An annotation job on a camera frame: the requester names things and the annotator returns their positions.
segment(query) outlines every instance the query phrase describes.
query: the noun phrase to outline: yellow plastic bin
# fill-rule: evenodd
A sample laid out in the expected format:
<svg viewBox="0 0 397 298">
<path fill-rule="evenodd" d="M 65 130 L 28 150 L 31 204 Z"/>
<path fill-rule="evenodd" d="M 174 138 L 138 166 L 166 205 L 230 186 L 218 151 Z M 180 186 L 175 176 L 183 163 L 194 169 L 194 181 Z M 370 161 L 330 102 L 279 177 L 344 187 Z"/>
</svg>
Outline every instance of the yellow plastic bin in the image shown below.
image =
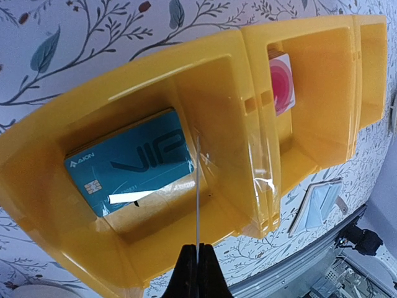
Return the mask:
<svg viewBox="0 0 397 298">
<path fill-rule="evenodd" d="M 387 76 L 387 28 L 385 16 L 353 16 L 361 56 L 360 86 L 362 129 L 383 118 Z"/>
<path fill-rule="evenodd" d="M 356 143 L 357 49 L 351 16 L 330 16 L 241 29 L 261 121 L 275 121 L 282 195 L 309 174 L 341 164 Z M 268 51 L 289 54 L 296 105 L 275 117 Z M 275 203 L 273 214 L 279 212 Z"/>
<path fill-rule="evenodd" d="M 139 297 L 174 266 L 182 245 L 195 243 L 198 167 L 140 200 L 140 208 L 97 217 L 66 171 L 65 156 L 168 108 L 179 116 L 193 161 L 200 135 L 201 241 L 263 237 L 267 196 L 280 186 L 266 168 L 274 149 L 261 140 L 240 31 L 133 61 L 56 98 L 0 137 L 0 205 L 104 297 Z"/>
</svg>

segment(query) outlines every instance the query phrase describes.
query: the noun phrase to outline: white round object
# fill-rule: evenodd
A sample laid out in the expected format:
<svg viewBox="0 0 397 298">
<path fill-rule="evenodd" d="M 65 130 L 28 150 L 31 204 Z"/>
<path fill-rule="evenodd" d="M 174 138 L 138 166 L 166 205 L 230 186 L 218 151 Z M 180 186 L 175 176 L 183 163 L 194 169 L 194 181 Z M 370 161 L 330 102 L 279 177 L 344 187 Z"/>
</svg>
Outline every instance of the white round object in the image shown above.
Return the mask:
<svg viewBox="0 0 397 298">
<path fill-rule="evenodd" d="M 29 284 L 13 290 L 12 298 L 81 298 L 77 294 L 55 286 Z"/>
</svg>

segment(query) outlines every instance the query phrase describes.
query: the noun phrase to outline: blue card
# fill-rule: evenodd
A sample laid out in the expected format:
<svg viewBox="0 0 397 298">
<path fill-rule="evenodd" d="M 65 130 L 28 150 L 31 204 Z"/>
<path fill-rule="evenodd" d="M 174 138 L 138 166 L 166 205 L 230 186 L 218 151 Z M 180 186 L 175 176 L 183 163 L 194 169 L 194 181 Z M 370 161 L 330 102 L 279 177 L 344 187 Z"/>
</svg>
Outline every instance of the blue card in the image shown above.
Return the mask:
<svg viewBox="0 0 397 298">
<path fill-rule="evenodd" d="M 139 199 L 194 170 L 176 111 L 67 157 L 65 167 L 98 217 L 131 202 L 138 207 Z"/>
</svg>

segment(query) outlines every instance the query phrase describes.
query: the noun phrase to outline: table surface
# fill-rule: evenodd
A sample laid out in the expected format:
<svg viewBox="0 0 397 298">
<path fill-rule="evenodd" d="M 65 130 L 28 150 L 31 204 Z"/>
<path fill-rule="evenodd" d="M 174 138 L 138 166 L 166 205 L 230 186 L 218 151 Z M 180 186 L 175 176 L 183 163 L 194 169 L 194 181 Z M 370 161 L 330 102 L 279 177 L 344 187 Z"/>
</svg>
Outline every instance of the table surface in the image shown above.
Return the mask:
<svg viewBox="0 0 397 298">
<path fill-rule="evenodd" d="M 170 19 L 176 9 L 179 16 L 184 15 L 183 23 L 172 29 L 175 24 Z M 229 237 L 215 247 L 227 283 L 235 284 L 301 250 L 347 217 L 335 207 L 322 227 L 289 238 L 288 229 L 309 184 L 343 177 L 341 197 L 349 206 L 348 215 L 369 198 L 391 139 L 388 111 L 397 83 L 397 2 L 31 0 L 16 4 L 0 1 L 0 133 L 56 95 L 128 63 L 131 58 L 220 30 L 329 14 L 388 17 L 386 116 L 359 133 L 353 159 L 306 178 L 282 199 L 282 223 L 276 232 L 263 240 Z M 49 54 L 40 58 L 44 48 Z M 153 280 L 145 297 L 160 297 L 169 277 L 170 273 L 166 273 Z M 9 297 L 19 285 L 43 282 L 64 285 L 83 297 L 98 297 L 42 251 L 0 208 L 0 294 Z"/>
</svg>

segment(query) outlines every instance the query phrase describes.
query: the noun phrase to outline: white wall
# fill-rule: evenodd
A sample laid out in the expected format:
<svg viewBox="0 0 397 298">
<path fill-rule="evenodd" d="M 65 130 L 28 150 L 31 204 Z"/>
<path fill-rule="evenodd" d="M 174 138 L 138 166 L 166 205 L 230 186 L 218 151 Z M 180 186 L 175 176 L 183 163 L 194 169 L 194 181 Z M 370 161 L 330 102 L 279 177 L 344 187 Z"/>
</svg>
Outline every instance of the white wall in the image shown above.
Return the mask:
<svg viewBox="0 0 397 298">
<path fill-rule="evenodd" d="M 389 147 L 367 205 L 359 227 L 377 232 L 389 251 L 397 257 L 397 142 Z M 345 250 L 345 253 L 397 295 L 390 275 L 375 259 L 352 250 Z"/>
</svg>

